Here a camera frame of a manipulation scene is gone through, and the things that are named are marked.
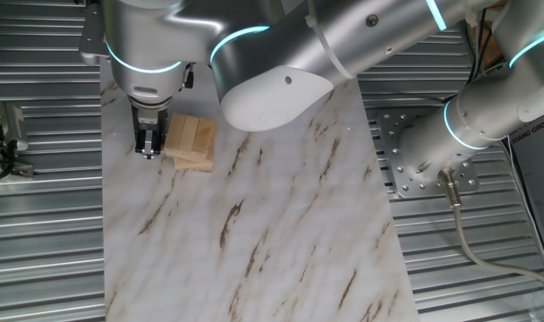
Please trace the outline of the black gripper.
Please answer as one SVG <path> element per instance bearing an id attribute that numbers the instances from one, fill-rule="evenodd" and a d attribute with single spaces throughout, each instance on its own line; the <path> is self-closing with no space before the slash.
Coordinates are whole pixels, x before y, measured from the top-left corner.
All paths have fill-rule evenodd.
<path id="1" fill-rule="evenodd" d="M 163 136 L 166 131 L 167 108 L 132 106 L 132 120 L 135 132 L 134 152 L 146 159 L 153 159 L 161 152 Z"/>

